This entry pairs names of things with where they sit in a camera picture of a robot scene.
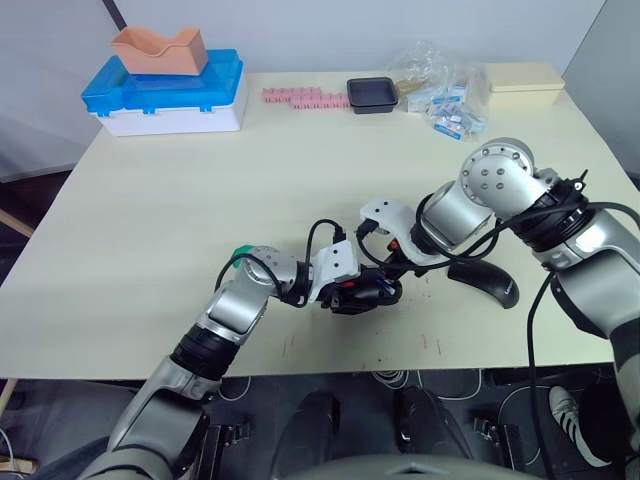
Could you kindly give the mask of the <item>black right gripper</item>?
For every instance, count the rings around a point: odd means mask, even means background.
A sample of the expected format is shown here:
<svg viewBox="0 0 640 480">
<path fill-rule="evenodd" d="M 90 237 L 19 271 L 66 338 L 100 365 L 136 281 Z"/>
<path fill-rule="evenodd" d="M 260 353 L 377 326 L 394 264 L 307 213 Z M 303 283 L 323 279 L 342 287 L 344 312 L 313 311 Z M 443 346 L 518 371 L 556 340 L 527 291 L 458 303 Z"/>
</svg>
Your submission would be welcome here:
<svg viewBox="0 0 640 480">
<path fill-rule="evenodd" d="M 406 257 L 395 237 L 388 243 L 387 250 L 389 255 L 383 261 L 383 265 L 377 267 L 378 276 L 389 281 L 394 292 L 401 292 L 401 277 L 405 272 L 412 271 L 415 264 Z"/>
</svg>

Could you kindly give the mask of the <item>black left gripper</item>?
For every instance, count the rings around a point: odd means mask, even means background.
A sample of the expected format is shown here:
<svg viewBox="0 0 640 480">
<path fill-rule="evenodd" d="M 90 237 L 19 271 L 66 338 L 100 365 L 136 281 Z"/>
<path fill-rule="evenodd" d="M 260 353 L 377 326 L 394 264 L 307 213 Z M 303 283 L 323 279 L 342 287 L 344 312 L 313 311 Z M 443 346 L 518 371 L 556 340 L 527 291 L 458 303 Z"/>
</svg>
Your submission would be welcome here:
<svg viewBox="0 0 640 480">
<path fill-rule="evenodd" d="M 360 280 L 330 285 L 327 308 L 334 314 L 359 315 L 398 303 L 396 298 L 373 299 L 374 288 L 371 283 L 375 282 L 389 283 L 379 278 L 377 267 L 363 267 Z"/>
</svg>

